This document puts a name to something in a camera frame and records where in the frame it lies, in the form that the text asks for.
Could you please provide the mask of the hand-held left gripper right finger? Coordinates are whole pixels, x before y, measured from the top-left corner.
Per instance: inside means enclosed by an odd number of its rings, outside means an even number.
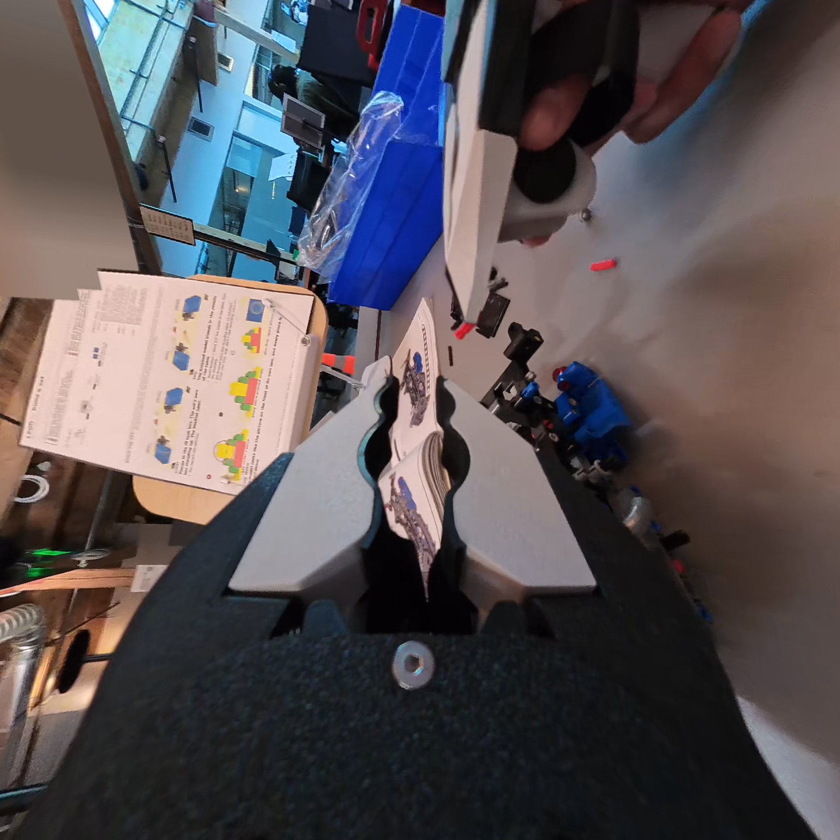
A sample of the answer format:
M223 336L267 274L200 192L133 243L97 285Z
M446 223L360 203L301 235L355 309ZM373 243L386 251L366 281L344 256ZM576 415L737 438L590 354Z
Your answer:
M429 574L432 634L549 634L539 600L589 596L595 577L539 452L456 383L436 383L451 487Z

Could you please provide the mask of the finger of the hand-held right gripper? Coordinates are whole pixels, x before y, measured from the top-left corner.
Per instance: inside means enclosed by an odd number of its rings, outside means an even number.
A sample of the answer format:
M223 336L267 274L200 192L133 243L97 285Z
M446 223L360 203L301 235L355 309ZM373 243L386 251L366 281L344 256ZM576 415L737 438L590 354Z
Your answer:
M444 257L465 323L478 321L487 298L518 152L514 138L479 126L478 111L474 86L453 87L444 134Z

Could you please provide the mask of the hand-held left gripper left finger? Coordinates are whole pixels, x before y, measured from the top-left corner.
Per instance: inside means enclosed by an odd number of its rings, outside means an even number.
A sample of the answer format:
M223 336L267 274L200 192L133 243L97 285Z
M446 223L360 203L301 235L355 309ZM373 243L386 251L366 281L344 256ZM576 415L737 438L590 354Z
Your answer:
M397 379L362 392L300 444L234 572L237 595L288 601L275 634L321 603L339 632L428 632L414 546L387 521L379 478L392 458Z

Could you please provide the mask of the black blue lego model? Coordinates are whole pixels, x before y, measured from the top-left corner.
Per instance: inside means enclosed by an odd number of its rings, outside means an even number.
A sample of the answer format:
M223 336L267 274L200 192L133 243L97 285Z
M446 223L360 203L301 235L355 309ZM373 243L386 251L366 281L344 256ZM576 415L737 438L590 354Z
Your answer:
M553 371L557 395L542 394L529 367L543 346L541 333L511 322L507 335L504 354L509 363L480 403L534 448L547 446L646 549L661 550L697 614L713 624L679 557L689 535L681 530L666 532L642 491L621 482L628 462L625 443L633 426L612 388L592 368L574 361Z

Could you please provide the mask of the lego instruction booklet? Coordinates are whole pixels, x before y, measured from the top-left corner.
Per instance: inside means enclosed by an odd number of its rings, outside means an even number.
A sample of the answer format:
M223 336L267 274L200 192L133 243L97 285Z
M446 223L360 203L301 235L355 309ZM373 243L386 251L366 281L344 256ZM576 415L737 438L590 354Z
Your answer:
M438 348L427 298L420 301L392 357L392 372L398 380L397 415L389 433L392 458L379 488L390 527L414 546L428 595L452 483L443 464L444 432L437 420Z

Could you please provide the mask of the black square lego tile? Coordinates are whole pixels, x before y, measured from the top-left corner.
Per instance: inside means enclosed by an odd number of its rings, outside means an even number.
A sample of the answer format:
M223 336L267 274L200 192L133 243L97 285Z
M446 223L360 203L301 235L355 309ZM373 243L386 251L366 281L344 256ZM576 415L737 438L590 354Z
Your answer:
M492 291L480 311L475 331L486 339L492 339L506 317L510 306L510 299Z

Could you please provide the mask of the person's right hand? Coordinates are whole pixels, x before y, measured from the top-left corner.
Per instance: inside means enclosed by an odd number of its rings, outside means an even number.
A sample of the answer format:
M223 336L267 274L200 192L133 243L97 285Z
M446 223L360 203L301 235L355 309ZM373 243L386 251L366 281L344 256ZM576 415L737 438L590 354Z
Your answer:
M639 81L633 106L623 120L586 147L587 153L599 151L619 133L636 144L645 144L664 132L715 80L739 41L742 16L751 4L716 2L715 12L698 29L667 77ZM568 132L590 88L587 77L575 73L537 92L522 117L518 144L529 151L542 151L555 144Z

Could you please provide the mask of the blue plastic bin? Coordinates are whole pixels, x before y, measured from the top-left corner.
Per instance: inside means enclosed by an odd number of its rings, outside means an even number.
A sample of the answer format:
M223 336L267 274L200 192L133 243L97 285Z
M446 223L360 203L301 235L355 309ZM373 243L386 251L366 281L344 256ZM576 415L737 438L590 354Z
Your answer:
M388 310L443 232L444 20L402 5L395 12L374 94L392 91L407 106L401 138L385 150L360 225L330 302Z

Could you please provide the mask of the clear plastic bag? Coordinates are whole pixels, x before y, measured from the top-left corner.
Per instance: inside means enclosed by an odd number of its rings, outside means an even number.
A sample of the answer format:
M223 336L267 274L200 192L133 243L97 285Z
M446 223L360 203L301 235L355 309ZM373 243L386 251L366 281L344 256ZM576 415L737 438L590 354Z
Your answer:
M401 138L406 115L404 99L392 91L375 93L363 108L303 225L300 266L330 280L338 275L375 177L383 171L386 147Z

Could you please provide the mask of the printed instruction sheet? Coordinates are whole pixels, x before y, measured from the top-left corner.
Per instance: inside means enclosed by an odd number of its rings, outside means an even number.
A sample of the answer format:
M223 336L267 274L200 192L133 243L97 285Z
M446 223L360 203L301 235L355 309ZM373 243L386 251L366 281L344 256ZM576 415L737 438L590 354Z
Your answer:
M53 303L19 442L237 495L308 431L315 311L262 281L102 271Z

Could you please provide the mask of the silver flexible duct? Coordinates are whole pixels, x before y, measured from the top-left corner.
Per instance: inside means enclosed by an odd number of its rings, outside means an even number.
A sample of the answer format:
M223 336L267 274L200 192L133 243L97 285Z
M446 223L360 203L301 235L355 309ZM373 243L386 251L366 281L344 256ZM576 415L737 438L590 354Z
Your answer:
M2 789L9 787L25 731L28 703L46 637L46 614L35 603L25 603L1 614L1 643L10 646L10 719L2 750Z

